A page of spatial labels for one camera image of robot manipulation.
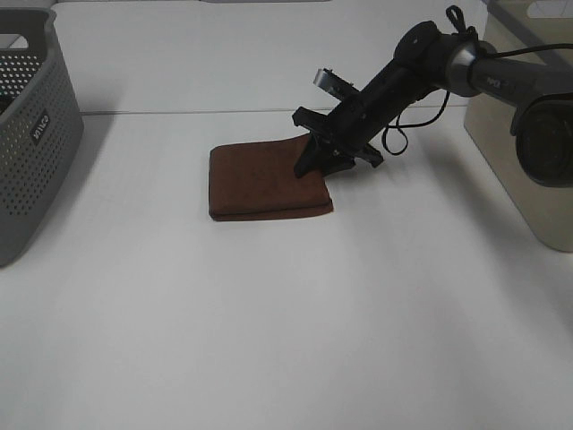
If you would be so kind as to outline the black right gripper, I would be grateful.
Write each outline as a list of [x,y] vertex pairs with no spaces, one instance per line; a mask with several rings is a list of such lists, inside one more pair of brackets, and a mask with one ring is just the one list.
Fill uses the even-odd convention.
[[339,101],[323,115],[305,107],[293,114],[296,126],[311,133],[294,165],[297,178],[313,171],[324,176],[355,167],[362,159],[373,167],[383,161],[370,141],[405,108],[434,90],[424,63],[430,49],[398,47],[392,60],[359,93]]

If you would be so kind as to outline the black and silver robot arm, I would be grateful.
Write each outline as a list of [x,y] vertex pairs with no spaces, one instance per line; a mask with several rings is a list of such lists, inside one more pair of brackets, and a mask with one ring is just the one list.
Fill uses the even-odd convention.
[[362,89],[322,69],[317,86],[336,97],[327,115],[298,108],[295,125],[310,140],[294,165],[295,175],[350,169],[356,159],[373,167],[383,161],[370,142],[398,127],[410,105],[436,90],[472,98],[493,97],[515,109],[509,132],[526,175],[546,187],[572,185],[572,73],[513,60],[479,40],[474,28],[458,25],[444,34],[432,21],[414,26],[398,43],[392,60]]

